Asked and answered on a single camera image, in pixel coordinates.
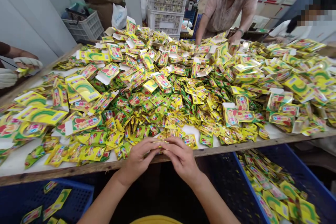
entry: pink shirt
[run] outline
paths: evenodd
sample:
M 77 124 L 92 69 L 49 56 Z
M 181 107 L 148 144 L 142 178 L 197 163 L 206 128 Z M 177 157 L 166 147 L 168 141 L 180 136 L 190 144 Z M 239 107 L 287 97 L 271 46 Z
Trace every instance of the pink shirt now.
M 241 11 L 254 13 L 257 3 L 256 0 L 235 0 L 229 7 L 227 0 L 208 0 L 203 12 L 210 19 L 207 32 L 217 34 L 229 30 Z

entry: bag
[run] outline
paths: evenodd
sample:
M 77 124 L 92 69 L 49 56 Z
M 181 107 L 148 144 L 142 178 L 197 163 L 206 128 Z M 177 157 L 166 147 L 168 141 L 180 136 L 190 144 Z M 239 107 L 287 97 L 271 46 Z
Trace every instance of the bag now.
M 127 9 L 121 5 L 113 4 L 112 27 L 124 29 L 126 27 Z
M 141 18 L 142 20 L 145 20 L 147 16 L 147 1 L 140 0 L 140 6 L 141 6 Z

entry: sleeve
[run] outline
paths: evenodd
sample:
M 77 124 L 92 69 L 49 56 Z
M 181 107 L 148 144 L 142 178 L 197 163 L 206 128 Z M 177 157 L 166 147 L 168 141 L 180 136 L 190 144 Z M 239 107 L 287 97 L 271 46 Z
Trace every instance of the sleeve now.
M 6 55 L 11 50 L 11 46 L 0 41 L 0 55 Z
M 257 6 L 258 6 L 258 1 L 257 0 L 248 0 L 246 1 L 246 3 L 243 6 L 242 11 L 247 14 L 256 14 L 256 10 L 257 10 Z
M 216 10 L 216 6 L 217 0 L 208 0 L 204 8 L 203 15 L 206 15 L 210 19 Z
M 276 37 L 282 32 L 282 30 L 285 27 L 285 22 L 282 22 L 280 25 L 278 25 L 273 31 L 271 31 L 268 35 L 271 37 Z
M 308 35 L 309 35 L 309 33 L 310 33 L 311 30 L 312 30 L 312 27 L 311 26 L 307 26 L 306 30 L 304 31 L 304 33 L 301 36 L 301 39 L 308 38 Z

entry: white glove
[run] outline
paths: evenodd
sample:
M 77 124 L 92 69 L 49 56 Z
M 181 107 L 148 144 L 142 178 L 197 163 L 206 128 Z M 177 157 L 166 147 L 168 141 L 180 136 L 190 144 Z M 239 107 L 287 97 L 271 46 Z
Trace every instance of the white glove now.
M 43 64 L 41 61 L 33 58 L 26 58 L 26 57 L 18 57 L 13 59 L 15 63 L 20 62 L 24 65 L 33 65 L 35 67 L 38 67 L 39 69 L 43 67 Z
M 18 76 L 13 70 L 0 68 L 0 89 L 13 86 L 17 79 Z

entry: hand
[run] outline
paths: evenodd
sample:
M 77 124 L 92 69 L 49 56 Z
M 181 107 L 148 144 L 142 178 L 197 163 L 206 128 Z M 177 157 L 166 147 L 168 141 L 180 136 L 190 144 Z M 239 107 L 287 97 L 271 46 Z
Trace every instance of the hand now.
M 236 31 L 235 34 L 233 34 L 228 40 L 227 42 L 229 43 L 229 48 L 231 48 L 231 45 L 233 44 L 239 44 L 240 43 L 240 39 L 242 38 L 243 34 L 241 31 Z
M 147 170 L 149 163 L 154 156 L 160 152 L 158 147 L 160 142 L 157 138 L 145 138 L 137 145 L 133 146 L 128 159 L 125 161 L 123 167 L 118 171 L 118 180 L 124 186 L 131 186 L 135 180 L 140 177 L 142 173 Z
M 27 58 L 27 57 L 17 57 L 13 58 L 14 62 L 17 64 L 20 68 L 30 68 L 32 70 L 40 69 L 43 67 L 43 64 L 41 61 L 35 59 L 35 58 Z
M 0 68 L 0 89 L 14 86 L 18 75 L 10 69 Z
M 275 40 L 275 42 L 277 43 L 277 44 L 281 44 L 281 43 L 283 43 L 285 41 L 285 38 L 283 38 L 283 37 L 276 37 L 276 40 Z
M 165 141 L 169 143 L 161 143 L 165 149 L 163 154 L 170 158 L 177 174 L 191 187 L 203 175 L 196 164 L 193 150 L 181 138 L 171 137 Z

